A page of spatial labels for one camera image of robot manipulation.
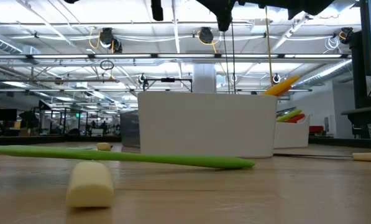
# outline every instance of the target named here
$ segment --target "white pillar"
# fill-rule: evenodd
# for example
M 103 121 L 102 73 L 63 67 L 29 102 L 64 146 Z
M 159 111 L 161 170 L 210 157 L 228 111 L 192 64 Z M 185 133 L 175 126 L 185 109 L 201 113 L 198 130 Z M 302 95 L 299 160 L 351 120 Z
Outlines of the white pillar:
M 193 92 L 216 93 L 216 75 L 214 64 L 194 64 Z

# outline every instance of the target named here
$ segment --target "table surface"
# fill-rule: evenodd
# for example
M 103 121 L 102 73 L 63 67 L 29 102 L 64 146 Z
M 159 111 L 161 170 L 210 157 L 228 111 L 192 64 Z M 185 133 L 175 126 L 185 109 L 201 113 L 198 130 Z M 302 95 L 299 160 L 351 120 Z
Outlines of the table surface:
M 114 148 L 120 151 L 121 145 Z M 277 152 L 355 151 L 365 150 L 310 146 Z M 297 157 L 255 161 L 252 170 L 105 162 L 114 179 L 114 206 L 71 210 L 65 207 L 66 185 L 78 161 L 0 156 L 0 223 L 371 224 L 371 162 Z

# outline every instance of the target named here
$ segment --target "ceiling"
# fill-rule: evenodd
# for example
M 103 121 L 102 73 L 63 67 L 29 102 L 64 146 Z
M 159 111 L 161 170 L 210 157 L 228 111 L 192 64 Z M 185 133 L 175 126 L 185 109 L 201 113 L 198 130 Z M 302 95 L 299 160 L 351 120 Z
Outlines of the ceiling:
M 0 0 L 0 36 L 14 46 L 32 46 L 38 50 L 36 53 L 43 55 L 110 54 L 111 51 L 101 45 L 96 49 L 92 47 L 98 44 L 98 32 L 104 27 L 113 28 L 112 33 L 121 42 L 124 54 L 213 54 L 213 46 L 204 45 L 198 39 L 198 31 L 201 27 L 211 28 L 218 54 L 226 52 L 229 54 L 266 54 L 268 49 L 268 39 L 263 36 L 266 32 L 265 10 L 259 9 L 254 4 L 235 6 L 232 10 L 233 33 L 230 27 L 225 33 L 226 41 L 224 41 L 224 34 L 218 31 L 216 16 L 195 0 L 162 0 L 164 10 L 162 22 L 152 19 L 150 0 L 80 0 L 75 4 L 67 4 L 62 0 L 27 2 L 31 10 L 27 9 L 21 0 Z M 346 2 L 350 6 L 354 3 L 346 0 L 340 2 Z M 176 25 L 173 22 L 173 16 L 176 18 Z M 350 52 L 348 46 L 338 42 L 338 37 L 334 39 L 331 37 L 333 33 L 338 34 L 341 27 L 353 27 L 354 30 L 360 30 L 359 8 L 348 8 L 341 13 L 325 10 L 318 16 L 311 16 L 309 19 L 304 19 L 304 17 L 305 14 L 302 12 L 288 21 L 286 9 L 268 8 L 270 45 L 277 45 L 272 53 L 348 54 Z M 286 38 L 281 39 L 283 34 L 287 34 Z M 0 50 L 0 54 L 7 54 L 7 52 Z M 86 62 L 77 59 L 55 60 L 52 58 L 41 60 L 39 65 L 32 65 L 24 64 L 21 60 L 0 60 L 0 68 L 10 69 L 16 74 L 2 72 L 0 69 L 0 79 L 28 79 L 32 77 L 33 70 L 33 75 L 37 74 L 37 78 L 40 79 L 38 86 L 33 85 L 34 88 L 73 88 L 70 83 L 56 85 L 43 83 L 43 80 L 62 77 L 95 81 L 102 78 L 104 73 L 104 70 L 99 67 L 99 62 L 100 60 Z M 133 62 L 133 60 L 127 60 L 122 66 L 116 66 L 113 70 L 104 73 L 105 78 L 112 76 L 120 81 L 120 85 L 117 82 L 86 82 L 85 88 L 138 88 L 140 74 L 148 78 L 179 76 L 191 78 L 193 63 L 200 63 L 200 61 L 193 60 L 161 60 L 155 63 L 157 60 L 151 58 L 139 60 L 139 64 Z M 232 59 L 229 62 L 228 72 L 232 73 L 234 70 Z M 68 63 L 69 66 L 59 66 L 63 63 Z M 226 74 L 227 63 L 225 61 L 209 61 L 208 63 L 215 64 L 218 75 Z M 303 75 L 325 63 L 327 62 L 319 60 L 310 62 L 277 60 L 272 63 L 272 71 L 283 77 L 290 77 L 296 74 Z M 270 84 L 269 76 L 267 76 L 270 68 L 266 60 L 235 61 L 235 70 L 238 88 L 265 88 Z M 22 88 L 7 83 L 0 83 L 0 87 Z M 153 87 L 183 88 L 183 85 L 177 82 L 157 83 Z M 55 96 L 58 93 L 45 94 Z M 130 93 L 107 91 L 102 94 L 119 103 L 123 102 L 122 96 L 131 98 L 129 100 L 133 101 L 130 103 L 136 100 Z M 94 96 L 85 97 L 82 92 L 74 92 L 70 96 L 68 94 L 65 96 L 75 97 L 76 101 L 84 102 L 92 101 L 94 98 Z

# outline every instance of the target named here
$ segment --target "white plastic container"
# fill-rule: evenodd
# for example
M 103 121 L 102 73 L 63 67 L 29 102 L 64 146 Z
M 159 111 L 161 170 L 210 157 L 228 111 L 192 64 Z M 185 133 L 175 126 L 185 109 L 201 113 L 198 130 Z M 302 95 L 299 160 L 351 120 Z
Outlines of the white plastic container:
M 143 154 L 270 157 L 277 97 L 138 94 Z
M 277 122 L 275 126 L 275 149 L 308 147 L 309 115 L 299 123 Z

